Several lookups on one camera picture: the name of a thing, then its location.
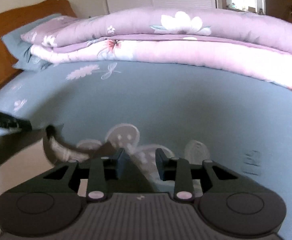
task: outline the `wooden headboard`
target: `wooden headboard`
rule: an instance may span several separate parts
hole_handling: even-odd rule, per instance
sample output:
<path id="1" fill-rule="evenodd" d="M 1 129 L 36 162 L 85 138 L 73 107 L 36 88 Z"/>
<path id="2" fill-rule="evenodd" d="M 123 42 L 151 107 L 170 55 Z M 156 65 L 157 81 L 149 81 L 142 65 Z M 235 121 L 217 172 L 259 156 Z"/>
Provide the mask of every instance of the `wooden headboard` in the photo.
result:
<path id="1" fill-rule="evenodd" d="M 12 9 L 0 14 L 0 38 L 14 29 L 54 13 L 76 17 L 67 0 L 46 0 Z M 0 39 L 0 88 L 21 72 L 12 68 L 16 62 Z"/>

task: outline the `mattress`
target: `mattress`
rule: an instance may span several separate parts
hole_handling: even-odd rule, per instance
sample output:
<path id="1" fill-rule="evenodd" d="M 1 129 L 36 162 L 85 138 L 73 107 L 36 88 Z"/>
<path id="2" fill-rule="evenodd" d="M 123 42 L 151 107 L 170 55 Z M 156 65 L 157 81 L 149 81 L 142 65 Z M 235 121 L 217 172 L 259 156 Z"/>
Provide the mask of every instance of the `mattress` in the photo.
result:
<path id="1" fill-rule="evenodd" d="M 77 62 L 21 73 L 0 90 L 0 111 L 30 119 L 36 129 L 61 127 L 73 145 L 104 142 L 122 124 L 137 129 L 135 147 L 161 145 L 184 157 L 190 142 L 201 142 L 212 160 L 284 199 L 279 234 L 292 239 L 292 91 L 286 88 L 190 65 Z"/>

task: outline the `blue pillowcase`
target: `blue pillowcase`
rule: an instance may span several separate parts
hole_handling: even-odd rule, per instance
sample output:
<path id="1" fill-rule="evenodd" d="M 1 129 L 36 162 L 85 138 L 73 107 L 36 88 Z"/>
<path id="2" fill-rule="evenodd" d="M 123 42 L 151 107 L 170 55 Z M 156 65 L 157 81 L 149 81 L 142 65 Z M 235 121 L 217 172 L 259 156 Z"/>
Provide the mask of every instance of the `blue pillowcase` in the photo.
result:
<path id="1" fill-rule="evenodd" d="M 61 16 L 61 14 L 52 14 L 15 29 L 1 37 L 2 42 L 6 45 L 11 55 L 18 59 L 18 62 L 13 66 L 14 68 L 38 72 L 51 65 L 50 62 L 31 55 L 30 47 L 32 44 L 23 41 L 20 36 L 21 34 L 31 31 L 36 26 L 59 16 Z"/>

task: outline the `bed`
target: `bed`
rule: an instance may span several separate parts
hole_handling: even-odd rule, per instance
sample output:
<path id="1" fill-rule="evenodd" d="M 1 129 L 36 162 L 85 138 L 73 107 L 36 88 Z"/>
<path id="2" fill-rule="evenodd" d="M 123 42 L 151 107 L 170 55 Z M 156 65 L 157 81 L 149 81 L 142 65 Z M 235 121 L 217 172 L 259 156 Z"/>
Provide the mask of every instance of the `bed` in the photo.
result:
<path id="1" fill-rule="evenodd" d="M 23 18 L 25 11 L 32 13 Z M 5 12 L 0 36 L 56 12 L 74 17 L 65 0 Z M 73 146 L 92 149 L 111 139 L 155 181 L 152 155 L 159 146 L 193 163 L 211 158 L 278 193 L 287 205 L 279 233 L 292 239 L 291 90 L 185 64 L 65 62 L 20 73 L 14 61 L 0 41 L 0 111 L 30 119 L 35 129 L 52 124 Z M 171 184 L 157 186 L 165 191 Z"/>

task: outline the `black device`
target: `black device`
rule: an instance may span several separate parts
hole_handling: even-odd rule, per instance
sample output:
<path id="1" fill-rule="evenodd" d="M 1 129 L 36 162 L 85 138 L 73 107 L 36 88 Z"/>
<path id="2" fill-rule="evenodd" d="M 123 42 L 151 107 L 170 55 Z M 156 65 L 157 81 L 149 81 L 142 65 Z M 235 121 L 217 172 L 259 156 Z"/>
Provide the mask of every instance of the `black device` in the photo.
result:
<path id="1" fill-rule="evenodd" d="M 161 180 L 169 193 L 109 193 L 120 179 L 124 149 L 84 163 L 70 160 L 0 196 L 0 240 L 53 239 L 281 239 L 284 201 L 273 191 L 211 160 L 202 165 L 168 159 L 156 150 Z M 86 197 L 77 192 L 88 179 Z M 193 179 L 203 195 L 195 197 Z"/>
<path id="2" fill-rule="evenodd" d="M 0 112 L 0 127 L 5 129 L 22 129 L 24 131 L 31 131 L 32 126 L 30 121 L 18 119 L 11 115 Z"/>

